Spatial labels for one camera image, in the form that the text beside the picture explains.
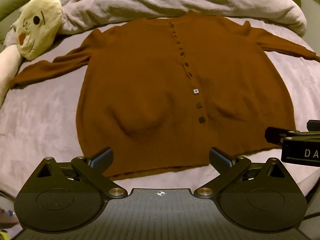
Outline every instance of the white lettering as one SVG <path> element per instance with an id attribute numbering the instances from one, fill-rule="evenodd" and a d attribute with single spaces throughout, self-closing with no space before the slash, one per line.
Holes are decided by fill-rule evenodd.
<path id="1" fill-rule="evenodd" d="M 304 152 L 304 156 L 305 157 L 309 157 L 310 156 L 310 150 L 306 149 L 306 151 Z"/>
<path id="2" fill-rule="evenodd" d="M 315 156 L 317 156 L 317 158 L 319 158 L 319 156 L 318 156 L 318 150 L 316 150 L 315 154 L 313 155 L 313 158 L 314 158 Z"/>

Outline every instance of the neckline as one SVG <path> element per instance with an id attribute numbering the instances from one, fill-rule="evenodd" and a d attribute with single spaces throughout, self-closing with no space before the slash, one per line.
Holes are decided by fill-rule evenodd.
<path id="1" fill-rule="evenodd" d="M 170 25 L 170 24 L 180 24 L 191 21 L 198 13 L 194 11 L 189 11 L 185 15 L 180 17 L 173 17 L 168 19 L 147 19 L 142 18 L 141 20 L 147 25 Z"/>

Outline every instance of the yellow plush pillow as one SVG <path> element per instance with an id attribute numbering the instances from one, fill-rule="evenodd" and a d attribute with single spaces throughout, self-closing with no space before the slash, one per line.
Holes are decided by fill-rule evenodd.
<path id="1" fill-rule="evenodd" d="M 59 0 L 30 0 L 17 20 L 16 39 L 20 54 L 34 60 L 49 49 L 62 22 Z"/>

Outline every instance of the metal bolt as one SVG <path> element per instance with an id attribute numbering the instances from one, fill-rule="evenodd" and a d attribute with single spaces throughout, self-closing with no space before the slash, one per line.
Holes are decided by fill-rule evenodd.
<path id="1" fill-rule="evenodd" d="M 207 188 L 207 187 L 201 187 L 197 189 L 198 194 L 202 196 L 209 196 L 213 193 L 212 189 Z"/>
<path id="2" fill-rule="evenodd" d="M 110 195 L 113 195 L 113 196 L 120 196 L 124 193 L 124 189 L 119 187 L 114 187 L 111 190 L 109 190 L 109 193 Z"/>

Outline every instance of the cardigan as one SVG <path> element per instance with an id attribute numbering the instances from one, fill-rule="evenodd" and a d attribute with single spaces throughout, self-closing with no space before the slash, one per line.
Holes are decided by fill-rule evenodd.
<path id="1" fill-rule="evenodd" d="M 275 148 L 269 126 L 295 130 L 289 92 L 264 51 L 320 62 L 248 21 L 189 12 L 95 29 L 65 56 L 26 67 L 11 88 L 88 65 L 76 113 L 84 156 L 111 147 L 105 176 L 149 175 L 208 165 L 211 147 L 231 156 Z"/>

